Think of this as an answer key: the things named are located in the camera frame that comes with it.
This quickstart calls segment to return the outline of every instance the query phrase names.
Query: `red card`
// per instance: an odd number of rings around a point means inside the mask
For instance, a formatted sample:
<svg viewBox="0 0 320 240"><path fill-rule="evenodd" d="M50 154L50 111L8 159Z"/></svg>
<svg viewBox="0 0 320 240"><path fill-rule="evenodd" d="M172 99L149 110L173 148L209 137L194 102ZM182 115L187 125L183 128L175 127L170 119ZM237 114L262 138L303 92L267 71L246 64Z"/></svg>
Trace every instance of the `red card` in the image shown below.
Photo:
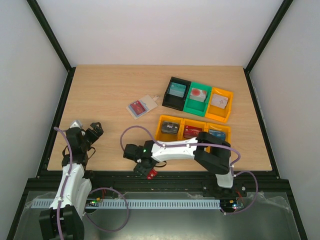
<svg viewBox="0 0 320 240"><path fill-rule="evenodd" d="M196 126L189 126L186 125L184 127L184 132L183 132L183 136L186 139L192 139L194 137L198 137L199 133L203 132L202 128L200 127L196 127Z"/></svg>
<svg viewBox="0 0 320 240"><path fill-rule="evenodd" d="M135 101L134 103L131 103L130 106L132 107L137 116L146 111L140 101Z"/></svg>

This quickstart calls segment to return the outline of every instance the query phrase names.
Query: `white card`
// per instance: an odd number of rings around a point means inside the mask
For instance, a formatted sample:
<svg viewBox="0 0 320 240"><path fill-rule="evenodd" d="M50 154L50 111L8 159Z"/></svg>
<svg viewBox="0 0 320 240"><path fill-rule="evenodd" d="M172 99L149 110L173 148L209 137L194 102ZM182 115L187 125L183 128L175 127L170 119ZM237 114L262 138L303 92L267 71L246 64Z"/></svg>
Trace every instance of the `white card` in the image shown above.
<svg viewBox="0 0 320 240"><path fill-rule="evenodd" d="M216 93L213 94L211 105L216 106L221 109L225 109L228 103L228 98L226 96L221 96Z"/></svg>

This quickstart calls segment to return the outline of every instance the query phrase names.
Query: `green tray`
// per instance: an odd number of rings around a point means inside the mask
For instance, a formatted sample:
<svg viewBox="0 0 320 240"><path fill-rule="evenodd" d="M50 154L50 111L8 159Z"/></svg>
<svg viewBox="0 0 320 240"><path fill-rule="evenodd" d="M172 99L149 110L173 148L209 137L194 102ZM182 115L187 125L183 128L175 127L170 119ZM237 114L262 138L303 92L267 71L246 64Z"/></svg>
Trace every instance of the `green tray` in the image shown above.
<svg viewBox="0 0 320 240"><path fill-rule="evenodd" d="M206 99L204 102L190 99L190 93L192 88L200 89L206 91ZM212 86L204 85L197 82L192 82L189 88L188 95L186 96L183 111L186 113L198 115L204 117L208 108L208 103L210 100L210 95L212 91Z"/></svg>

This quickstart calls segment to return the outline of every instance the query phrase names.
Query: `transparent plastic sheet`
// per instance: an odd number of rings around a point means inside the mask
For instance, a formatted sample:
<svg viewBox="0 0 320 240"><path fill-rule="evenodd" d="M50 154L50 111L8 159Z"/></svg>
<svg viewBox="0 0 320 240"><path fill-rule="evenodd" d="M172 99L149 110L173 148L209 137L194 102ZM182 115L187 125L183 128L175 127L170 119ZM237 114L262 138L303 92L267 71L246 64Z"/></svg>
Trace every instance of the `transparent plastic sheet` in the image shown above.
<svg viewBox="0 0 320 240"><path fill-rule="evenodd" d="M252 194L244 197L245 205ZM30 192L21 215L15 240L42 240L39 214L44 209L30 208L34 198L54 198L56 193ZM265 192L272 201L284 192ZM128 199L208 199L200 192L127 192ZM125 209L97 209L89 213L92 220L108 230L118 228L126 219ZM299 240L293 214L285 208L258 200L242 214L224 216L219 210L207 209L132 209L128 224L118 232L105 233L83 218L85 240Z"/></svg>
<svg viewBox="0 0 320 240"><path fill-rule="evenodd" d="M22 211L20 221L17 227L17 231L14 236L14 240L31 240L32 237L35 237L34 240L42 240L41 230L39 222L29 221L30 219L37 219L40 212L43 209L32 209L32 203L36 199L54 199L56 192L41 192L34 191L28 194L28 197L25 202L24 209Z"/></svg>
<svg viewBox="0 0 320 240"><path fill-rule="evenodd" d="M246 197L244 197L244 200L249 200L251 202L254 196L255 196L255 192L248 192ZM288 213L293 212L290 208L289 203L286 201L286 199L283 196L274 196L274 197L266 198L265 193L263 191L260 191L258 192L258 195L255 201L262 204L270 204L270 205L285 209L288 211Z"/></svg>

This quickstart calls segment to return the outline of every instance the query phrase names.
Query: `card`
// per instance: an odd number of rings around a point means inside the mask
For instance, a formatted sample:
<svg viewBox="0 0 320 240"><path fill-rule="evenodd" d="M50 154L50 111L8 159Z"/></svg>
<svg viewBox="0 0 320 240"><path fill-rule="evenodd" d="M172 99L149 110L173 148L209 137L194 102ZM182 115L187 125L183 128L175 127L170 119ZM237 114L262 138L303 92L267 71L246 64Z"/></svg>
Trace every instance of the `card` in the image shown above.
<svg viewBox="0 0 320 240"><path fill-rule="evenodd" d="M203 103L206 100L206 97L207 91L193 87L189 98Z"/></svg>
<svg viewBox="0 0 320 240"><path fill-rule="evenodd" d="M201 132L203 132L203 130L200 127L186 125L184 127L183 136L186 139L192 139L194 137L198 137Z"/></svg>
<svg viewBox="0 0 320 240"><path fill-rule="evenodd" d="M126 106L126 109L134 119L137 119L156 108L158 104L155 101L158 98L158 96L151 98L149 95L146 95L139 100L130 103L128 106Z"/></svg>
<svg viewBox="0 0 320 240"><path fill-rule="evenodd" d="M139 116L140 114L143 114L146 111L146 109L144 108L144 106L141 104L140 101L135 101L131 103L130 107L137 116Z"/></svg>
<svg viewBox="0 0 320 240"><path fill-rule="evenodd" d="M176 122L163 121L161 126L161 132L164 134L178 134L179 124Z"/></svg>
<svg viewBox="0 0 320 240"><path fill-rule="evenodd" d="M221 109L225 109L228 103L228 98L226 96L221 96L216 93L213 94L211 105L216 106Z"/></svg>
<svg viewBox="0 0 320 240"><path fill-rule="evenodd" d="M226 133L223 131L209 129L209 133L223 141L226 140Z"/></svg>
<svg viewBox="0 0 320 240"><path fill-rule="evenodd" d="M176 83L176 82L172 82L171 86L169 88L169 94L170 95L174 95L180 98L183 98L186 92L186 85L180 84L180 83Z"/></svg>

